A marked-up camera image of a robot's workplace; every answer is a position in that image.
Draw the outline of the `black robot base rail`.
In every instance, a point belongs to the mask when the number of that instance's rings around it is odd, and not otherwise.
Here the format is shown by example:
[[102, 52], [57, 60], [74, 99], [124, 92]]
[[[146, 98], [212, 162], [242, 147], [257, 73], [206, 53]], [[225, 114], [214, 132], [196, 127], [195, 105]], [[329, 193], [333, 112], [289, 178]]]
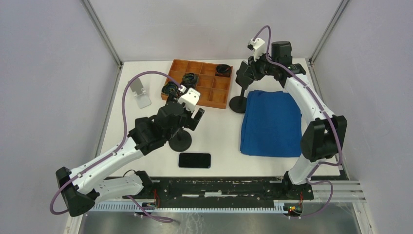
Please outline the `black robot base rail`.
[[133, 198], [160, 199], [159, 208], [273, 208], [275, 200], [314, 199], [311, 185], [288, 185], [282, 177], [152, 177]]

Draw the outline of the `black phone stand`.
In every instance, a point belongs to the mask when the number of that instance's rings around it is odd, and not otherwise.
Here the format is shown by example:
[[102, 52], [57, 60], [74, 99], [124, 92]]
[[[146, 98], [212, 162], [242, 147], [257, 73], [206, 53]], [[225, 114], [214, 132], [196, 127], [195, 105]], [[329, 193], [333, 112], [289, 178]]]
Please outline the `black phone stand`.
[[238, 96], [234, 96], [229, 103], [229, 107], [232, 111], [236, 113], [243, 114], [246, 111], [246, 104], [247, 104], [247, 98], [244, 96], [245, 91], [247, 89], [243, 89], [241, 87], [241, 92]]
[[192, 137], [189, 132], [184, 129], [180, 129], [176, 135], [169, 140], [169, 146], [173, 151], [184, 152], [192, 144]]

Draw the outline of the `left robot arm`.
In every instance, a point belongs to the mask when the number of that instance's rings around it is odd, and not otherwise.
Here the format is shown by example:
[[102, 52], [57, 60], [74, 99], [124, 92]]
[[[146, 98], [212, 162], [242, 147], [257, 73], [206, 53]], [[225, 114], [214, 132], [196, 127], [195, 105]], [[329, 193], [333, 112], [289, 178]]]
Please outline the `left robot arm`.
[[56, 171], [59, 190], [71, 217], [82, 215], [95, 204], [119, 196], [138, 195], [148, 198], [153, 185], [146, 172], [117, 179], [107, 179], [126, 164], [163, 147], [185, 128], [195, 130], [205, 111], [196, 113], [182, 104], [168, 102], [157, 114], [135, 120], [135, 127], [126, 131], [120, 143], [93, 160], [73, 169]]

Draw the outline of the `blue cloth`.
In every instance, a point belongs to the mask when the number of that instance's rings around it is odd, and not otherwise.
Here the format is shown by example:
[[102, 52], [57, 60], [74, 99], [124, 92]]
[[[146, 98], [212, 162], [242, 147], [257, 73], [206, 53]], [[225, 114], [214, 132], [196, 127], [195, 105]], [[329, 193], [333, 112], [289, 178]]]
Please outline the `blue cloth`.
[[299, 157], [301, 112], [289, 93], [248, 93], [240, 152], [249, 156]]

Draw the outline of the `black phone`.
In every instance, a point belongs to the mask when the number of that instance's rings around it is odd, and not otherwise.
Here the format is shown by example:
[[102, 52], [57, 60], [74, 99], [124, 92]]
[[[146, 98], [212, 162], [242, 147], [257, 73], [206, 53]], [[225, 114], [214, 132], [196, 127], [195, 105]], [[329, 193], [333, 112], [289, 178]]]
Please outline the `black phone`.
[[207, 169], [211, 167], [211, 154], [209, 153], [180, 153], [179, 168]]
[[243, 89], [247, 89], [249, 86], [249, 77], [245, 74], [248, 69], [248, 63], [245, 61], [241, 62], [239, 69], [236, 72], [236, 83], [240, 85]]

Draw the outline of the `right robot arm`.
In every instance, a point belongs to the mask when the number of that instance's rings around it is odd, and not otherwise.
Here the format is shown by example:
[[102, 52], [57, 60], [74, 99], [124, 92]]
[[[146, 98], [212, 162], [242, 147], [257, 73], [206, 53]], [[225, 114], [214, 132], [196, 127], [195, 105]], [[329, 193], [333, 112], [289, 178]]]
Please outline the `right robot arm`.
[[293, 63], [290, 42], [267, 44], [256, 38], [248, 48], [253, 55], [236, 72], [241, 94], [229, 104], [244, 115], [240, 150], [250, 156], [296, 157], [281, 185], [282, 195], [294, 199], [320, 165], [330, 165], [335, 156], [337, 165], [342, 163], [347, 120], [322, 102], [303, 67]]

